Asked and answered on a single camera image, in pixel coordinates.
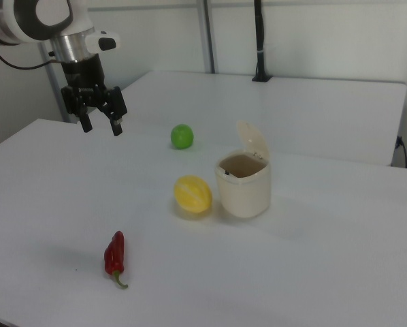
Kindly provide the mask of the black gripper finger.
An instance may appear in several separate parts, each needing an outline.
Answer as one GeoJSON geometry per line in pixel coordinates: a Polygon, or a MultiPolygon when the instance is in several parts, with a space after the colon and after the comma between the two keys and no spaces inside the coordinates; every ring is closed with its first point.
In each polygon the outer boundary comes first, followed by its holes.
{"type": "Polygon", "coordinates": [[[78,118],[84,133],[88,133],[93,129],[85,103],[82,103],[78,109],[78,118]]]}
{"type": "Polygon", "coordinates": [[[123,107],[112,104],[104,104],[102,112],[108,117],[114,136],[121,135],[123,132],[121,127],[121,121],[124,115],[123,107]]]}

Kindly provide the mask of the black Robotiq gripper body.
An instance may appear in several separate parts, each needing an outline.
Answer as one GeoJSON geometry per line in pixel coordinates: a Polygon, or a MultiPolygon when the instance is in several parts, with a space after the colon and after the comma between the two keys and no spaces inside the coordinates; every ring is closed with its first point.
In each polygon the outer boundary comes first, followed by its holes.
{"type": "Polygon", "coordinates": [[[98,108],[107,117],[119,119],[127,113],[120,88],[107,87],[99,56],[75,62],[63,63],[67,85],[61,95],[68,113],[80,118],[88,114],[88,108],[98,108]]]}

